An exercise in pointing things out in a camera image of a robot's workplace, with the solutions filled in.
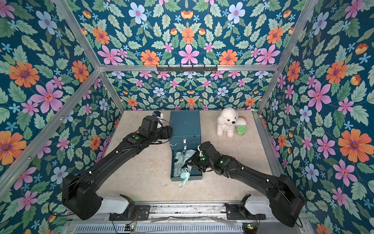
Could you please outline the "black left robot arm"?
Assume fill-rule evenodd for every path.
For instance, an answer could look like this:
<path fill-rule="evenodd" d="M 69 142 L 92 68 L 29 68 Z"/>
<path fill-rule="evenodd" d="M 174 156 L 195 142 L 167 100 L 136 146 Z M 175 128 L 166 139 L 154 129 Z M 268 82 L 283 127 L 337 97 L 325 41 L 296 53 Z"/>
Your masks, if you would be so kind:
<path fill-rule="evenodd" d="M 120 144 L 93 167 L 77 175 L 68 175 L 62 182 L 62 204 L 82 220 L 96 214 L 128 214 L 132 200 L 124 195 L 117 198 L 97 193 L 101 185 L 124 163 L 151 145 L 168 142 L 173 136 L 171 124 L 163 125 L 156 116 L 146 116 L 137 131 L 125 136 Z"/>

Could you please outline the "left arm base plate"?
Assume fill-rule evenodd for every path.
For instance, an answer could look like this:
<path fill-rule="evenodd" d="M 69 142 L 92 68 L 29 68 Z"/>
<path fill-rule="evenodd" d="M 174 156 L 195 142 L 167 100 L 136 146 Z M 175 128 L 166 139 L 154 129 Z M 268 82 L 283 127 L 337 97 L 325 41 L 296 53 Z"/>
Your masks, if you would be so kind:
<path fill-rule="evenodd" d="M 144 221 L 148 220 L 150 205 L 129 205 L 122 214 L 110 214 L 110 221 Z"/>

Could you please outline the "teal bottom drawer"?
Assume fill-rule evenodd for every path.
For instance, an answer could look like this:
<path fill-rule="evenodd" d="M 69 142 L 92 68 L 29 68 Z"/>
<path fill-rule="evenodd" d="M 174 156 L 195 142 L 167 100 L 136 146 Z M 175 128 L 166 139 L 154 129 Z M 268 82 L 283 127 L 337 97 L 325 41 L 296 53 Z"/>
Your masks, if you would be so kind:
<path fill-rule="evenodd" d="M 171 163 L 171 175 L 170 179 L 171 181 L 182 181 L 181 177 L 174 177 L 174 158 L 177 152 L 181 152 L 179 150 L 172 150 L 172 163 Z M 203 177 L 202 172 L 196 170 L 195 168 L 192 167 L 191 170 L 191 176 L 189 180 L 201 180 Z"/>

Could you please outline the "mint green umbrella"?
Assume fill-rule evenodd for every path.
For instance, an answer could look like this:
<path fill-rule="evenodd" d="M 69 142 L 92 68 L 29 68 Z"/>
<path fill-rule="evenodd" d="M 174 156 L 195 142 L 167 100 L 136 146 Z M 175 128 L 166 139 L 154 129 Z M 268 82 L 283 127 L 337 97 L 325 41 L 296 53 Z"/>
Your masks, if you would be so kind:
<path fill-rule="evenodd" d="M 180 177 L 182 166 L 185 164 L 187 151 L 177 152 L 174 158 L 174 177 Z"/>
<path fill-rule="evenodd" d="M 190 179 L 190 176 L 191 176 L 191 170 L 192 170 L 192 167 L 187 163 L 187 161 L 194 156 L 194 154 L 196 153 L 195 150 L 186 150 L 186 151 L 183 151 L 182 152 L 182 156 L 183 156 L 183 165 L 181 167 L 181 174 L 180 174 L 180 177 L 182 179 L 182 181 L 180 182 L 179 184 L 179 187 L 182 188 L 184 187 L 184 185 L 189 181 Z"/>

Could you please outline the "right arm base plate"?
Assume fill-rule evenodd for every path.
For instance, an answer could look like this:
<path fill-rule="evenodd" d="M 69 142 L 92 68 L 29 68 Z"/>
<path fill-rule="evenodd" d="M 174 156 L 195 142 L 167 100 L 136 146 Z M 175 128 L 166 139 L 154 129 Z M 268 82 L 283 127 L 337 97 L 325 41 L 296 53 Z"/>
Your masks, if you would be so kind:
<path fill-rule="evenodd" d="M 226 215 L 228 220 L 266 220 L 264 214 L 251 214 L 244 207 L 238 204 L 225 203 Z"/>

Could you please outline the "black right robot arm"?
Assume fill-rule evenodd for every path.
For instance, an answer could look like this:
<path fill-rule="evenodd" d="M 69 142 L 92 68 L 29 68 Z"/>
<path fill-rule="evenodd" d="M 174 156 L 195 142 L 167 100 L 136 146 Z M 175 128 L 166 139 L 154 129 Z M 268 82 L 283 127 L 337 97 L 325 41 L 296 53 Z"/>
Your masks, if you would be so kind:
<path fill-rule="evenodd" d="M 198 151 L 186 164 L 205 172 L 238 180 L 265 195 L 274 217 L 288 227 L 294 227 L 305 204 L 305 198 L 295 183 L 286 175 L 268 175 L 245 166 L 232 156 L 220 154 L 211 142 L 198 146 Z"/>

